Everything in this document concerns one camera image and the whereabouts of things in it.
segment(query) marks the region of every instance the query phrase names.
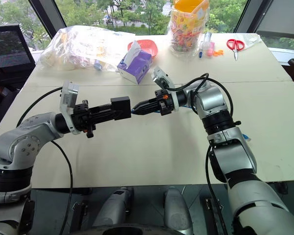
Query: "yellow lid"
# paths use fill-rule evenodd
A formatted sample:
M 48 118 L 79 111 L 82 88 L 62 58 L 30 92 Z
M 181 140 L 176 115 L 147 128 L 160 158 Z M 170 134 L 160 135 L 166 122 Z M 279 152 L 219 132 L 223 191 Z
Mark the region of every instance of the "yellow lid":
M 183 12 L 193 12 L 194 9 L 203 2 L 203 0 L 174 0 L 174 7 Z

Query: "white table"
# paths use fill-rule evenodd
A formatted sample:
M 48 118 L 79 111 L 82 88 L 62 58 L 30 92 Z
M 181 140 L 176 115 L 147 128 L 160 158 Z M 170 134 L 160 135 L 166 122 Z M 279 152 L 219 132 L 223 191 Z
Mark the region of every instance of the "white table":
M 232 96 L 234 120 L 241 120 L 241 131 L 252 138 L 248 144 L 257 160 L 258 177 L 264 181 L 294 180 L 294 83 L 263 43 L 239 52 L 234 62 L 233 52 L 222 46 L 230 37 L 233 35 L 213 35 L 217 49 L 225 51 L 223 57 L 194 58 L 189 63 L 179 62 L 167 47 L 159 46 L 164 36 L 138 39 L 156 42 L 159 54 L 155 64 L 175 83 L 187 82 L 206 71 L 221 81 Z M 145 85 L 136 86 L 109 72 L 99 76 L 90 70 L 54 72 L 37 67 L 2 120 L 0 134 L 13 129 L 37 97 L 61 86 L 65 79 L 80 85 L 77 103 L 87 99 L 90 107 L 125 95 L 134 106 L 154 97 L 154 91 L 159 89 L 148 75 Z M 29 116 L 59 113 L 59 101 L 59 93 L 54 93 L 34 107 Z M 85 134 L 66 134 L 57 140 L 72 163 L 74 187 L 206 183 L 207 135 L 198 116 L 188 108 L 163 117 L 154 113 L 100 123 L 94 134 L 92 139 Z M 211 169 L 210 172 L 212 183 L 219 183 Z M 32 184 L 34 188 L 69 186 L 66 162 L 50 143 L 36 158 Z

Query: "red bowl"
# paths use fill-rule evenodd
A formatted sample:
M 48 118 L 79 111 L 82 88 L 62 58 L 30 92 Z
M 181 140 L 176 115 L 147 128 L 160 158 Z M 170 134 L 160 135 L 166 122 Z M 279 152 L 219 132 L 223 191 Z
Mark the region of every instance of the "red bowl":
M 158 48 L 154 41 L 152 40 L 137 40 L 138 44 L 141 46 L 141 49 L 149 54 L 151 57 L 154 58 L 158 54 Z M 132 43 L 127 45 L 127 50 L 131 48 Z

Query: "gray floor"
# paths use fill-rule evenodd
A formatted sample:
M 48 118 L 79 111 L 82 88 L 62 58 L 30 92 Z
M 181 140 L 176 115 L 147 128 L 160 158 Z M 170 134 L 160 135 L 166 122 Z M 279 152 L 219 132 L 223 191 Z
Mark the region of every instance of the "gray floor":
M 294 214 L 294 182 L 288 182 L 289 194 L 279 195 L 289 210 Z M 145 186 L 134 187 L 134 202 L 132 212 L 126 219 L 127 223 L 152 224 L 163 226 L 163 193 L 169 186 Z M 180 191 L 183 185 L 175 186 Z M 224 185 L 213 185 L 216 196 L 223 208 L 223 217 L 227 225 L 228 233 L 232 234 L 232 214 L 229 208 L 228 197 Z M 117 188 L 93 188 L 90 195 L 73 194 L 72 204 L 89 200 L 88 214 L 83 220 L 82 229 L 91 227 L 100 207 L 109 195 Z M 206 235 L 206 226 L 200 199 L 209 195 L 207 185 L 186 185 L 183 197 L 189 207 L 193 221 L 194 234 Z M 66 193 L 51 192 L 34 189 L 32 199 L 35 200 L 35 217 L 30 235 L 55 235 L 58 234 L 62 225 L 68 195 Z M 69 233 L 69 227 L 73 215 L 70 210 L 69 219 L 64 234 Z

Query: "pen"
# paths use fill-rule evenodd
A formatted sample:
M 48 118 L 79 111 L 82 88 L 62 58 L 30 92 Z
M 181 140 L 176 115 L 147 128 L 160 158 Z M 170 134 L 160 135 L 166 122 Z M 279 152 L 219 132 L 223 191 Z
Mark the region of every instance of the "pen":
M 202 41 L 200 42 L 200 45 L 199 45 L 199 58 L 202 57 Z

